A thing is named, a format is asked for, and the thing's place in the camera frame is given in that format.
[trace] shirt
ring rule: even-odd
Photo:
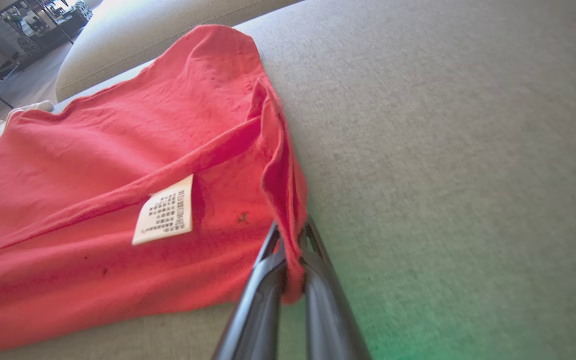
[[[132,246],[142,206],[193,176],[192,231]],[[0,137],[0,350],[236,301],[277,221],[300,296],[307,187],[253,39],[202,25],[135,78]]]

